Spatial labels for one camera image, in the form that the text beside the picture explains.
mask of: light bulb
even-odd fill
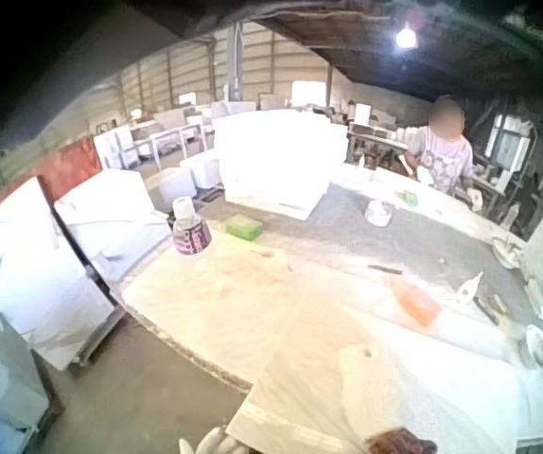
[[[142,114],[143,114],[143,111],[141,109],[135,109],[134,111],[131,111],[131,116],[135,120],[138,120],[139,118],[141,118]]]
[[[408,24],[395,35],[397,45],[403,49],[412,49],[416,46],[416,34],[408,28]]]

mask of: worker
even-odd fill
[[[449,96],[441,96],[429,110],[429,125],[412,138],[405,158],[418,180],[438,191],[453,195],[461,183],[478,211],[482,193],[473,188],[473,151],[463,129],[463,109]]]

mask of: wall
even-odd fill
[[[244,24],[243,33],[245,100],[257,101],[262,93],[290,99],[295,80],[326,81],[326,61],[308,49],[254,23]],[[191,92],[196,92],[199,104],[223,99],[226,75],[227,30],[154,52],[76,98],[35,140],[1,151],[0,190],[47,153],[96,133],[99,123],[125,123],[133,109],[167,110],[178,103],[179,95]],[[370,104],[407,125],[427,121],[427,101],[351,83],[335,70],[331,105],[338,109],[341,99]]]

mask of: window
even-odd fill
[[[326,105],[326,84],[324,82],[310,82],[295,80],[292,83],[290,103],[293,106],[306,104]]]
[[[495,149],[499,129],[500,115],[497,115],[484,154],[494,163],[511,173],[519,172],[524,165],[530,145],[530,138],[526,137],[529,126],[527,126],[527,123],[522,123],[518,118],[507,116],[500,142]]]
[[[192,106],[196,105],[196,92],[186,93],[184,95],[179,95],[180,104],[191,104]]]

